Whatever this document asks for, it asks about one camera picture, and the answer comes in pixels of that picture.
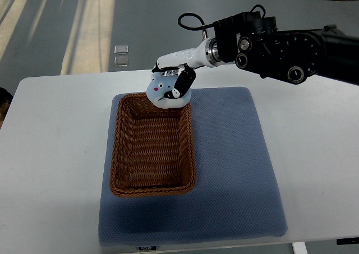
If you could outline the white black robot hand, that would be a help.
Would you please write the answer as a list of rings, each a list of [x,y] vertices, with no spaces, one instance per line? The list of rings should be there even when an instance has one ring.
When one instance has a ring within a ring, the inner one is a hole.
[[[219,58],[216,39],[207,38],[196,48],[181,50],[159,57],[152,72],[165,74],[182,70],[174,85],[177,89],[173,89],[172,93],[167,92],[165,94],[166,97],[174,99],[187,93],[196,78],[195,69],[205,66],[218,67],[222,63]]]

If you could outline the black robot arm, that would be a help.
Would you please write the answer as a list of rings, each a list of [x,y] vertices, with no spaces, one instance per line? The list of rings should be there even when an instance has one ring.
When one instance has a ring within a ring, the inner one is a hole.
[[[242,12],[213,23],[218,57],[239,69],[290,84],[313,75],[358,84],[358,38],[336,25],[279,31],[275,17]]]

